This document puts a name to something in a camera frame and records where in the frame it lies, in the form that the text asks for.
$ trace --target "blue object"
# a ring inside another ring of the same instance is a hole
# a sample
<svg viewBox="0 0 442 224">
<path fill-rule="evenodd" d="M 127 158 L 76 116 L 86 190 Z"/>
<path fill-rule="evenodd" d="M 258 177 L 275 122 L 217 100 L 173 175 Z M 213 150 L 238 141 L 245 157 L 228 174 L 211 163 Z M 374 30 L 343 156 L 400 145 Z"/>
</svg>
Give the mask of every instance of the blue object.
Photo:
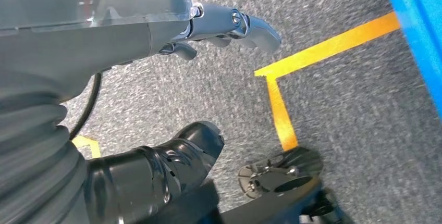
<svg viewBox="0 0 442 224">
<path fill-rule="evenodd" d="M 391 0 L 442 117 L 442 0 Z"/>
</svg>

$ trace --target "gray carpet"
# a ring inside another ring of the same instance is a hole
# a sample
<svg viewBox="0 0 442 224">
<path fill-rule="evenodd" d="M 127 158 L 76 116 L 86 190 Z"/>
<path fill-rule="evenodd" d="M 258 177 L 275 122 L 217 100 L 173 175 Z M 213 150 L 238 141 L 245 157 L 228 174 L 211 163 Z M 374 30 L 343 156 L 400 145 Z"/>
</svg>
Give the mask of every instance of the gray carpet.
<svg viewBox="0 0 442 224">
<path fill-rule="evenodd" d="M 226 147 L 211 177 L 228 210 L 247 201 L 238 169 L 281 151 L 265 80 L 253 72 L 392 10 L 388 0 L 201 1 L 264 17 L 283 45 L 268 55 L 198 43 L 191 62 L 154 56 L 116 67 L 81 134 L 110 155 L 167 141 L 193 121 L 216 123 Z M 442 221 L 442 125 L 400 32 L 278 81 L 300 143 L 322 153 L 325 183 L 357 223 Z M 67 103 L 67 126 L 87 97 Z"/>
</svg>

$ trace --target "yellow floor tape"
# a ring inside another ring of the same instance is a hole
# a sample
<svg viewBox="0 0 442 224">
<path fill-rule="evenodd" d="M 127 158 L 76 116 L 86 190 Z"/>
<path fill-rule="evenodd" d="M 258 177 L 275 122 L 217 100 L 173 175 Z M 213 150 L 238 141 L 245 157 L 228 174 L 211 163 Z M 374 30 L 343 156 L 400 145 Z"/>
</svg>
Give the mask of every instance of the yellow floor tape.
<svg viewBox="0 0 442 224">
<path fill-rule="evenodd" d="M 89 146 L 89 148 L 91 149 L 92 158 L 100 158 L 101 157 L 100 147 L 99 147 L 97 141 L 94 141 L 92 139 L 89 139 L 89 138 L 79 135 L 72 140 L 72 143 L 77 148 Z"/>
<path fill-rule="evenodd" d="M 298 140 L 277 79 L 398 29 L 395 13 L 389 13 L 255 71 L 255 76 L 267 79 L 275 128 L 285 151 L 296 147 Z"/>
</svg>

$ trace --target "gray plastic housing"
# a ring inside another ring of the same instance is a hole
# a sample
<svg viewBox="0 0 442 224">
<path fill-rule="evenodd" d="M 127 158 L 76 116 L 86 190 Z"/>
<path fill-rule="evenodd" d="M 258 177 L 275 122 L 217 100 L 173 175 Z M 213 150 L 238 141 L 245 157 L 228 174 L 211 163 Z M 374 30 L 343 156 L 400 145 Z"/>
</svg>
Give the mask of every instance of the gray plastic housing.
<svg viewBox="0 0 442 224">
<path fill-rule="evenodd" d="M 0 36 L 0 223 L 90 223 L 87 164 L 58 124 L 95 73 L 157 53 L 188 21 Z"/>
</svg>

